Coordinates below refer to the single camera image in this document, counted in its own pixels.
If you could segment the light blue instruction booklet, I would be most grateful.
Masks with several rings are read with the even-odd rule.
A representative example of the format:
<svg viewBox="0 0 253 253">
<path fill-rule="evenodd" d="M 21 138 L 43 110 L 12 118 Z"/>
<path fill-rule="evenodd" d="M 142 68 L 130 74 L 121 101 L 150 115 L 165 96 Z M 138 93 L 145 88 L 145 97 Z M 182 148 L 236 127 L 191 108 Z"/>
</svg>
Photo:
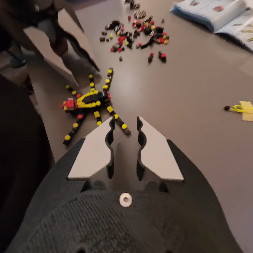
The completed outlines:
<svg viewBox="0 0 253 253">
<path fill-rule="evenodd" d="M 225 34 L 253 51 L 253 8 L 244 0 L 185 0 L 170 12 L 197 22 L 213 34 Z"/>
</svg>

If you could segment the yellow black lego spider model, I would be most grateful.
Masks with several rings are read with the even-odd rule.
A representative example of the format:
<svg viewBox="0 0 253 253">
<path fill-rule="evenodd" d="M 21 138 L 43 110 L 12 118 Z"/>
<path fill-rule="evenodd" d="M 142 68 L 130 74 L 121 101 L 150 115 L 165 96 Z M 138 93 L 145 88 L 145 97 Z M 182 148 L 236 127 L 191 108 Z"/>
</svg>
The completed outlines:
<svg viewBox="0 0 253 253">
<path fill-rule="evenodd" d="M 60 106 L 65 113 L 69 113 L 73 116 L 77 116 L 76 121 L 74 122 L 71 130 L 65 136 L 63 144 L 68 146 L 73 137 L 76 135 L 78 129 L 81 124 L 84 122 L 86 116 L 89 112 L 93 112 L 97 126 L 102 124 L 102 117 L 100 114 L 100 110 L 102 108 L 106 108 L 108 113 L 116 120 L 116 123 L 121 127 L 125 134 L 130 134 L 131 131 L 128 126 L 124 123 L 124 121 L 119 117 L 119 115 L 115 112 L 113 107 L 111 106 L 111 95 L 109 92 L 109 88 L 111 85 L 112 77 L 114 74 L 114 69 L 109 68 L 107 72 L 107 77 L 105 84 L 103 85 L 103 91 L 99 91 L 95 87 L 93 73 L 89 73 L 88 78 L 90 81 L 90 91 L 86 94 L 77 93 L 69 85 L 65 85 L 65 89 L 71 92 L 74 98 L 68 98 L 63 104 Z"/>
</svg>

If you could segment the pile of loose lego pieces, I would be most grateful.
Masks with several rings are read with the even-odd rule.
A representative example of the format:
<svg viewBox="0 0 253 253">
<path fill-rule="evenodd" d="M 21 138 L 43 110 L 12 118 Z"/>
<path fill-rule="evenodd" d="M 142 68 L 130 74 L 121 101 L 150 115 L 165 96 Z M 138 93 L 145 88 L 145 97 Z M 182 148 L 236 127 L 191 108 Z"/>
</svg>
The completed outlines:
<svg viewBox="0 0 253 253">
<path fill-rule="evenodd" d="M 105 31 L 101 32 L 100 42 L 109 42 L 113 39 L 114 35 L 111 33 L 109 35 L 109 31 L 113 31 L 118 39 L 110 49 L 111 52 L 121 52 L 126 47 L 132 49 L 132 46 L 141 34 L 149 37 L 146 43 L 138 42 L 136 45 L 137 49 L 145 49 L 147 47 L 152 46 L 154 43 L 156 44 L 168 44 L 169 35 L 165 32 L 163 27 L 156 26 L 153 20 L 153 16 L 146 17 L 146 11 L 140 9 L 140 4 L 136 3 L 134 0 L 125 1 L 125 4 L 129 4 L 130 10 L 135 10 L 132 22 L 133 32 L 127 31 L 125 29 L 125 25 L 118 20 L 112 21 L 110 24 L 105 26 Z"/>
</svg>

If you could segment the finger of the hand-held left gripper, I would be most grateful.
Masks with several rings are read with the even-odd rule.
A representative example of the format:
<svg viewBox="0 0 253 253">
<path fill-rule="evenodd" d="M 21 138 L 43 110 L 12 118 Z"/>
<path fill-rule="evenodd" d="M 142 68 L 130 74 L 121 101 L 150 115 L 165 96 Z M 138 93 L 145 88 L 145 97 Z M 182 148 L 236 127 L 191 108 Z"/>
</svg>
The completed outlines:
<svg viewBox="0 0 253 253">
<path fill-rule="evenodd" d="M 85 58 L 99 72 L 100 69 L 95 62 L 94 53 L 88 42 L 88 37 L 80 26 L 75 12 L 70 15 L 65 8 L 58 11 L 58 24 L 75 53 L 79 57 Z"/>
<path fill-rule="evenodd" d="M 41 29 L 36 27 L 28 27 L 24 29 L 24 33 L 28 36 L 39 53 L 41 53 L 45 62 L 47 62 L 66 80 L 79 87 L 76 78 L 65 66 L 62 58 L 53 51 L 48 36 Z"/>
</svg>

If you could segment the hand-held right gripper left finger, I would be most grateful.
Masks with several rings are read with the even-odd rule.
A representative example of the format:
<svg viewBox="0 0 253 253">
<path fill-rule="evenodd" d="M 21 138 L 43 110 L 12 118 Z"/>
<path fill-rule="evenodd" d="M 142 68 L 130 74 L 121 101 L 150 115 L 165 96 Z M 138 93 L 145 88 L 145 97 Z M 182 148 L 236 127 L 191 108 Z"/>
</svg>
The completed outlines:
<svg viewBox="0 0 253 253">
<path fill-rule="evenodd" d="M 84 138 L 67 176 L 68 181 L 85 181 L 88 185 L 100 181 L 106 188 L 112 188 L 114 153 L 111 144 L 114 129 L 115 119 L 111 116 Z"/>
</svg>

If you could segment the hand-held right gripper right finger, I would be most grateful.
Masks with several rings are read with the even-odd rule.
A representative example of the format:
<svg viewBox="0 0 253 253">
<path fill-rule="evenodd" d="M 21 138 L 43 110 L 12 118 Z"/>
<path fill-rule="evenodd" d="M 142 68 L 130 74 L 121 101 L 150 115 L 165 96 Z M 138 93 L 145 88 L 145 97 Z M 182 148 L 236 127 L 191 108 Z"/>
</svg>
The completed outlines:
<svg viewBox="0 0 253 253">
<path fill-rule="evenodd" d="M 137 117 L 138 143 L 136 173 L 141 182 L 146 170 L 164 182 L 184 183 L 184 176 L 168 140 L 141 116 Z"/>
</svg>

